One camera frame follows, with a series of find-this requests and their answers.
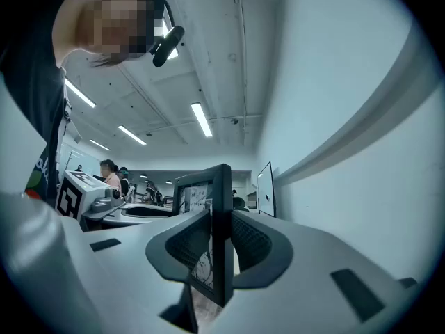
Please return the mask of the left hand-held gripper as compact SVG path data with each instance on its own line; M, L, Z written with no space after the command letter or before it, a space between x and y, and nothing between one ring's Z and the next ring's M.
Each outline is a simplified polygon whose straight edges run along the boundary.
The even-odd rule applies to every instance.
M102 221L102 225L131 226L163 220L163 217L128 216L120 209L150 209L172 211L171 207L161 207L142 203L125 204L119 189L83 172L66 170L58 188L56 211L62 216L91 221Z

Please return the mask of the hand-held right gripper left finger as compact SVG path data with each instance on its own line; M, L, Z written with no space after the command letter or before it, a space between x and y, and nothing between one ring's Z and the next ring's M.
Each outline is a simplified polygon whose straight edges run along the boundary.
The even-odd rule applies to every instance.
M84 233L118 288L184 333L198 332L191 272L211 235L208 211Z

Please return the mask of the ceiling conduit pipe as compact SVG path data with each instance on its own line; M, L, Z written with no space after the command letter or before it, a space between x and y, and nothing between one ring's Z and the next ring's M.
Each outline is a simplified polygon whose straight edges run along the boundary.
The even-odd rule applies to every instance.
M246 61L246 39L245 39L245 20L243 12L243 0L235 0L238 5L238 18L240 24L240 35L241 35L241 62L242 62L242 75L243 75L243 126L242 126L242 144L245 145L245 135L246 135L246 120L247 120L247 61Z

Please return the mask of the black-framed whiteboard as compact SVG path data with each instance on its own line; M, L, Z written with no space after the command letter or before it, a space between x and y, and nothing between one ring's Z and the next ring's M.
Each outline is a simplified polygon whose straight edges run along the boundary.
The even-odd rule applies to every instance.
M276 217L275 190L271 162L257 176L257 207L260 214Z

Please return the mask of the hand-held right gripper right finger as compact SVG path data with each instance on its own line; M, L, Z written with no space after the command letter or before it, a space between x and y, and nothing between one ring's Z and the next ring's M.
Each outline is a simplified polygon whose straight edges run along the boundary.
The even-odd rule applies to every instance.
M233 216L269 236L272 247L234 278L209 334L388 334L412 302L414 288L328 232Z

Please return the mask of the dark printed t-shirt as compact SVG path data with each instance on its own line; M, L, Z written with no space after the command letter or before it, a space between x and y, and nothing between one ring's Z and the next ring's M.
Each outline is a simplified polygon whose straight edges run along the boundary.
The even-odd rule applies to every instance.
M49 204L56 198L56 154L65 83L57 67L52 29L63 0L0 0L0 72L27 120L46 146L25 192Z

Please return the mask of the black framed picture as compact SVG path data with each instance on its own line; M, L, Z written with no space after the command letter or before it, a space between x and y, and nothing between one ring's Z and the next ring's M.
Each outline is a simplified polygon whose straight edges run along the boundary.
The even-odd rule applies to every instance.
M175 180L174 214L204 213L167 241L191 285L223 307L233 294L232 172L221 164Z

